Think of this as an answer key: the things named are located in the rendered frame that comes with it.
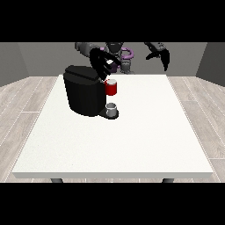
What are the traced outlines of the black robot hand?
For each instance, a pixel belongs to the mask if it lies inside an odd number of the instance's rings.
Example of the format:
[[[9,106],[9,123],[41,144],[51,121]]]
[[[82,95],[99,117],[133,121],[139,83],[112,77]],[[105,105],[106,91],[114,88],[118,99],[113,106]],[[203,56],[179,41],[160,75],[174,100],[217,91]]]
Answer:
[[[167,70],[170,64],[170,52],[168,49],[156,50],[146,56],[147,60],[150,60],[154,57],[159,57],[163,64],[163,69]]]
[[[121,65],[118,58],[110,53],[102,51],[100,48],[93,48],[90,51],[91,66],[97,71],[98,76],[102,81],[105,81],[106,78],[111,75],[110,69],[112,67],[107,63],[108,60],[115,62],[117,65]]]

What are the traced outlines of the red pod holder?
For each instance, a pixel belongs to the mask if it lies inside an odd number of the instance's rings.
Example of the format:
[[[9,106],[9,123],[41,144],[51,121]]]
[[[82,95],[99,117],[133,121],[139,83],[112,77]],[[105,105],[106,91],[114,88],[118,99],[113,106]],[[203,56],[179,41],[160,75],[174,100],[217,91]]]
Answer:
[[[114,85],[107,84],[107,80],[105,81],[105,94],[108,96],[113,96],[117,93],[117,83]]]

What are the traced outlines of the black coffee machine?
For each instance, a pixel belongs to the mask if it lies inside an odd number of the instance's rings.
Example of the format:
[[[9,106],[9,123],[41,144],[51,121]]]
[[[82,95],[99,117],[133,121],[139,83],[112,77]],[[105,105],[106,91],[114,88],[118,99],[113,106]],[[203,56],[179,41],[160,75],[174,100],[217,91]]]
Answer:
[[[63,74],[69,107],[83,116],[102,116],[109,120],[119,117],[118,109],[106,108],[105,84],[92,67],[70,65]]]

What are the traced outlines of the small grey cup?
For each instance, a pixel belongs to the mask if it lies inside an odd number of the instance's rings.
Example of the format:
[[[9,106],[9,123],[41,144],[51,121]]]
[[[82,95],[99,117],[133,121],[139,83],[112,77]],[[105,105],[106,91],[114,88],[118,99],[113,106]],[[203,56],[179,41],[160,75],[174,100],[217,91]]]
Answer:
[[[117,106],[114,103],[108,103],[105,106],[106,109],[106,115],[109,117],[113,117],[117,113]]]

